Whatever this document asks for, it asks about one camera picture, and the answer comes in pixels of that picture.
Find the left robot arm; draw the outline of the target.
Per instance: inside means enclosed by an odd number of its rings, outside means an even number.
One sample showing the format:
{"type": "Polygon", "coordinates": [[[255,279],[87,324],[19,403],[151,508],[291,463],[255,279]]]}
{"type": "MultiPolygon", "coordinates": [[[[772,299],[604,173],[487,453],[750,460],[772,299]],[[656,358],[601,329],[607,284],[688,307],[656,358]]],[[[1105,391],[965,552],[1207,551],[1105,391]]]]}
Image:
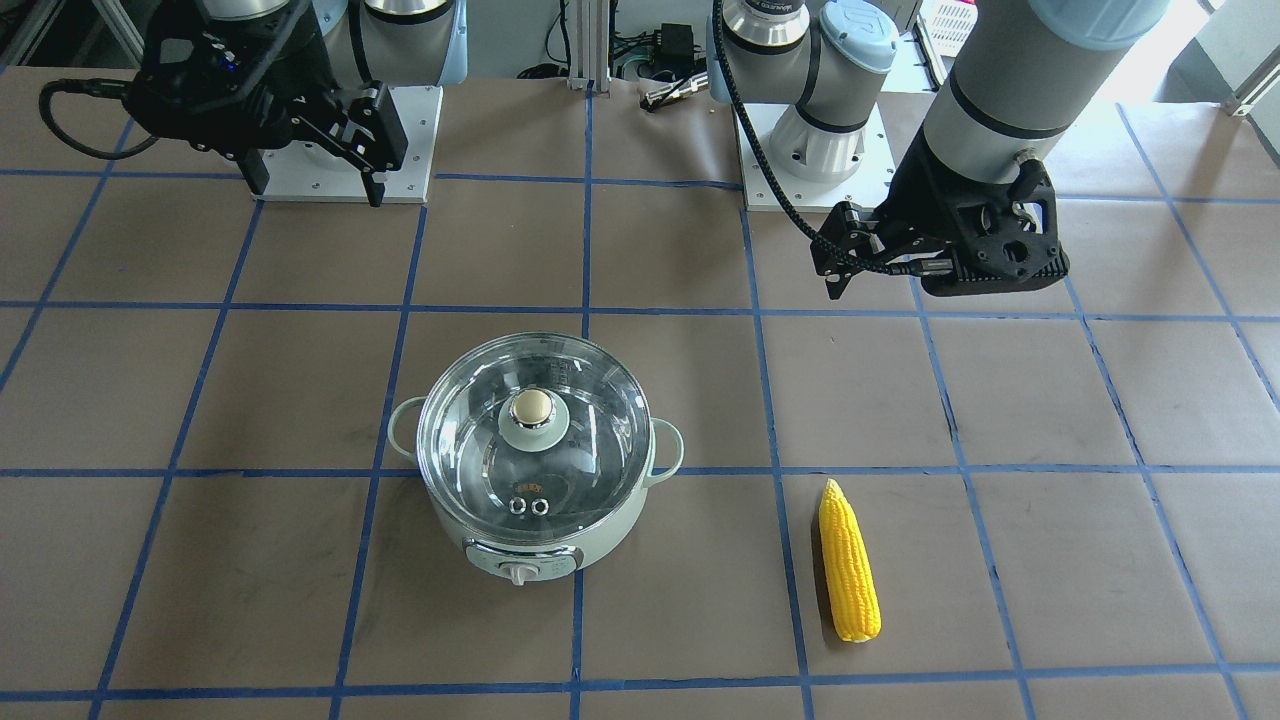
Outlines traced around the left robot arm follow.
{"type": "Polygon", "coordinates": [[[809,225],[778,181],[851,177],[899,35],[869,1],[716,1],[712,95],[728,104],[781,211],[810,242],[832,300],[861,273],[910,275],[936,297],[1020,293],[1064,281],[1044,159],[1166,1],[979,1],[870,211],[835,204],[809,225]]]}

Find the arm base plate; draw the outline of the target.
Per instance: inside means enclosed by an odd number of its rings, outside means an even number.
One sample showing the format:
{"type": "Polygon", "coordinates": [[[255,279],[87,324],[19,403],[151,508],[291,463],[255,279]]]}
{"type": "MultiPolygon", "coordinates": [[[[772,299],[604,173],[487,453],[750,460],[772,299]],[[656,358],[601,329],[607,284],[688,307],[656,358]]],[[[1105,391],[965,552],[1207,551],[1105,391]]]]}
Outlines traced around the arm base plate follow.
{"type": "Polygon", "coordinates": [[[849,133],[819,129],[792,106],[745,106],[765,160],[799,211],[827,213],[840,201],[867,211],[881,205],[890,191],[896,165],[874,105],[867,123],[849,133]]]}
{"type": "Polygon", "coordinates": [[[404,151],[398,164],[390,151],[375,150],[370,133],[348,120],[320,131],[305,122],[300,133],[283,149],[262,152],[268,174],[251,197],[266,202],[361,202],[371,204],[370,190],[380,206],[425,205],[444,91],[436,86],[390,87],[403,128],[404,151]]]}

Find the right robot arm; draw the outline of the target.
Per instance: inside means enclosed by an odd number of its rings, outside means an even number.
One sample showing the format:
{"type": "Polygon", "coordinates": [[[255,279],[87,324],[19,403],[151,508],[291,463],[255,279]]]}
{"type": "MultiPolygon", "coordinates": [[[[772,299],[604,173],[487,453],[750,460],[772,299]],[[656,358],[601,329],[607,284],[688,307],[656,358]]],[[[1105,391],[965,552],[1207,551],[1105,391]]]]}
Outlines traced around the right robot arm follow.
{"type": "Polygon", "coordinates": [[[422,204],[463,1],[164,1],[123,104],[268,202],[422,204]]]}

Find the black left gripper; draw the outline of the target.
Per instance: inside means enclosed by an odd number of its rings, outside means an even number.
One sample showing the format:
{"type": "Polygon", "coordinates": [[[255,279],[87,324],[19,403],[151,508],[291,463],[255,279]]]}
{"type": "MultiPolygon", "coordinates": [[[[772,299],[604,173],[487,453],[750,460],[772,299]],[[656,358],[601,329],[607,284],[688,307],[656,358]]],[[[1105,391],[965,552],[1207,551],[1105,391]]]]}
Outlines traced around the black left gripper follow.
{"type": "Polygon", "coordinates": [[[901,275],[874,259],[883,250],[890,258],[929,252],[948,261],[946,273],[922,278],[923,290],[936,297],[1030,292],[1070,272],[1053,184],[1037,156],[1021,161],[1012,181],[992,184],[946,167],[918,135],[878,206],[878,220],[840,201],[832,222],[833,231],[818,231],[810,242],[829,301],[840,300],[860,273],[901,275]]]}

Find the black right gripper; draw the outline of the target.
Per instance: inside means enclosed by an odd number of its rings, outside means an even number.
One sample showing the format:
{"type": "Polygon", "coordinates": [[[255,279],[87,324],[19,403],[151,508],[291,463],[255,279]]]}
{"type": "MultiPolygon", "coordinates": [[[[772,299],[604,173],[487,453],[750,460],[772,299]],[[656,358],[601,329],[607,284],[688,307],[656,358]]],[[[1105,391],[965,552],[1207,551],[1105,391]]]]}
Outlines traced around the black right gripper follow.
{"type": "Polygon", "coordinates": [[[250,191],[264,188],[262,152],[293,138],[360,173],[383,205],[384,174],[402,168],[408,137],[387,85],[332,91],[337,81],[317,22],[151,22],[125,109],[152,136],[230,159],[250,191]]]}

